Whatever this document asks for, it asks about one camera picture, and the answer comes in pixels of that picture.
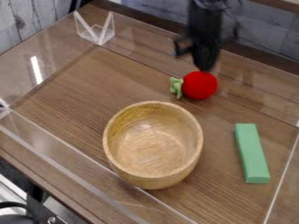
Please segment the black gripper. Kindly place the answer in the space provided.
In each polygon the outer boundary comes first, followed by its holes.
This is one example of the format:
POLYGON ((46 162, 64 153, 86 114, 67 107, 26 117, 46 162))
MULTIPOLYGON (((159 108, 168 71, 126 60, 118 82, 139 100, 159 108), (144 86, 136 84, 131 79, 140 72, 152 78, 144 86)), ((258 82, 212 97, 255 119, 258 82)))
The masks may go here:
POLYGON ((220 49, 239 38, 242 0, 188 0, 187 26, 174 40, 174 56, 192 56, 194 65, 208 72, 220 49))

